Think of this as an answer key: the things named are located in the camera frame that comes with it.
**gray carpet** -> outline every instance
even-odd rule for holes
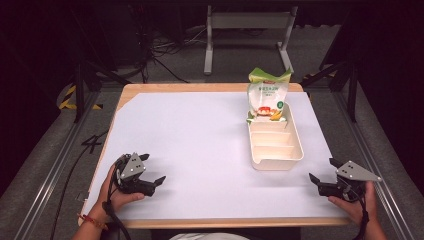
[[[300,82],[304,75],[318,71],[318,66],[337,30],[338,27],[325,26],[293,30],[288,47],[295,70],[292,82]],[[174,74],[187,81],[247,82],[247,76],[254,67],[260,67],[274,75],[282,74],[282,62],[275,46],[277,37],[278,33],[271,31],[265,31],[257,37],[234,31],[218,34],[215,40],[214,65],[211,76],[203,74],[204,43],[197,43],[184,48],[177,54],[164,55],[158,59]],[[149,62],[147,69],[150,83],[181,82],[160,64]],[[129,69],[122,69],[119,73],[125,71],[129,71]],[[129,80],[142,81],[140,75]],[[349,122],[344,117],[345,110],[338,107],[336,94],[331,93],[325,87],[326,83],[327,81],[323,79],[305,90],[311,94],[312,106],[330,150],[335,158],[353,160],[362,164],[362,152],[352,135]],[[49,192],[45,207],[40,209],[39,218],[34,219],[33,228],[29,230],[27,239],[50,238],[58,207],[60,207],[60,214],[55,227],[55,239],[69,239],[78,228],[76,213],[81,210],[83,203],[76,198],[79,194],[87,193],[102,146],[96,147],[93,153],[90,153],[90,149],[88,149],[82,154],[72,172],[64,200],[60,206],[59,200],[68,174],[85,148],[85,146],[81,146],[81,143],[93,135],[100,135],[109,128],[121,91],[122,86],[113,82],[104,82],[101,92],[95,99],[95,103],[103,104],[104,108],[89,111],[84,119],[81,129],[74,139],[74,144],[69,149],[63,171],[59,173],[60,177],[54,189]],[[383,179],[389,186],[390,193],[397,203],[398,211],[407,223],[412,236],[415,239],[424,239],[424,230],[420,226],[424,220],[424,198],[405,172],[360,89],[356,113],[358,120],[356,126],[360,129]],[[62,110],[59,118],[34,148],[0,199],[0,239],[13,239],[18,233],[46,175],[57,156],[63,151],[64,143],[69,141],[68,134],[75,128],[74,118],[75,110]],[[99,141],[104,142],[105,135]],[[412,239],[408,234],[406,234],[406,238],[402,237],[402,233],[394,227],[396,219],[390,217],[391,211],[397,211],[397,209],[389,209],[380,203],[379,216],[389,239]],[[348,225],[303,227],[301,233],[302,239],[308,240],[352,239],[357,231],[355,226]],[[148,230],[131,230],[130,232],[133,239],[150,239]]]

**bracelet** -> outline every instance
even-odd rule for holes
[[[94,226],[96,226],[96,227],[98,227],[98,228],[101,228],[101,229],[103,229],[103,230],[109,230],[109,228],[107,227],[107,225],[105,224],[105,223],[102,223],[102,222],[99,222],[99,221],[97,221],[96,219],[92,219],[91,217],[89,217],[89,216],[87,216],[87,215],[81,215],[81,214],[79,214],[79,213],[77,213],[78,214],[78,217],[79,218],[81,218],[82,220],[84,220],[84,222],[91,222],[92,224],[94,224]]]

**yellow object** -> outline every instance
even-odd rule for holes
[[[271,121],[278,121],[280,120],[280,118],[283,116],[283,112],[282,111],[277,111],[275,112],[270,118],[269,120]]]

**metal frame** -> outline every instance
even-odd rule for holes
[[[284,68],[291,69],[293,66],[287,54],[287,45],[290,34],[296,19],[297,7],[292,7],[290,12],[270,12],[270,13],[251,13],[251,12],[212,12],[212,7],[208,6],[207,13],[207,46],[205,55],[204,74],[212,74],[213,59],[213,40],[212,29],[230,29],[230,28],[274,28],[285,29],[283,41],[277,42]]]

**wrist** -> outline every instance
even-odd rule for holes
[[[94,204],[93,208],[91,208],[90,212],[88,213],[88,216],[103,223],[106,223],[109,220],[109,216],[103,209],[102,203]]]

